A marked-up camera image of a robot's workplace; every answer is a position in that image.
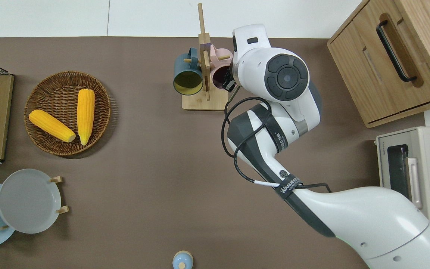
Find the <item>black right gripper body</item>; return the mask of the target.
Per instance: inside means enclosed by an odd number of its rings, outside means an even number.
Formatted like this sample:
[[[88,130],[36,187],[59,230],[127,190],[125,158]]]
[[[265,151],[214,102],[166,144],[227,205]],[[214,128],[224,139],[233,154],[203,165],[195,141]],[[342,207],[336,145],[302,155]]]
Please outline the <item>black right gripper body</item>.
[[[233,65],[230,64],[229,66],[227,66],[227,70],[223,77],[222,88],[227,92],[231,93],[234,90],[236,85],[237,83],[235,82],[234,75],[233,75]]]

